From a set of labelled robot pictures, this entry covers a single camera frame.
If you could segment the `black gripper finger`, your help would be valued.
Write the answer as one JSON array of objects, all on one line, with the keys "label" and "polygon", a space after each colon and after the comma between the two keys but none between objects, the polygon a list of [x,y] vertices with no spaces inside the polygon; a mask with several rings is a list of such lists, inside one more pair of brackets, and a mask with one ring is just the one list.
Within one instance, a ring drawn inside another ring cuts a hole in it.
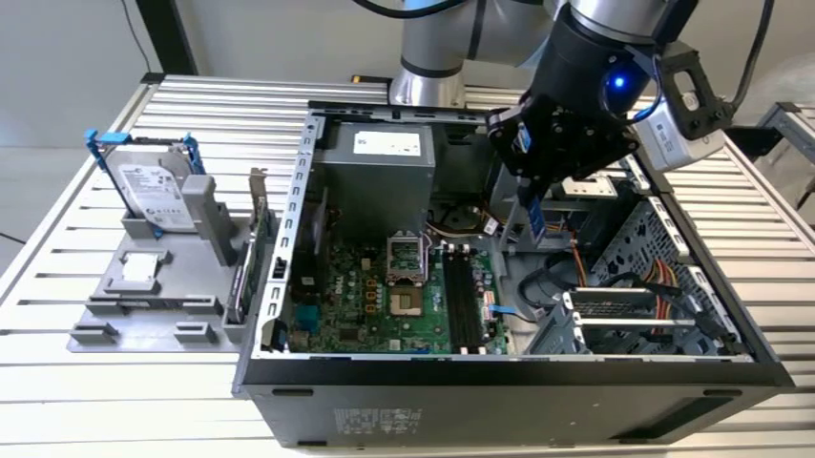
[{"label": "black gripper finger", "polygon": [[531,98],[531,195],[542,198],[565,178],[586,178],[641,146],[633,130],[605,116],[562,108],[549,97]]},{"label": "black gripper finger", "polygon": [[510,174],[518,179],[518,198],[521,205],[533,199],[533,172],[529,148],[531,138],[526,131],[521,107],[490,111],[487,132],[493,147]]}]

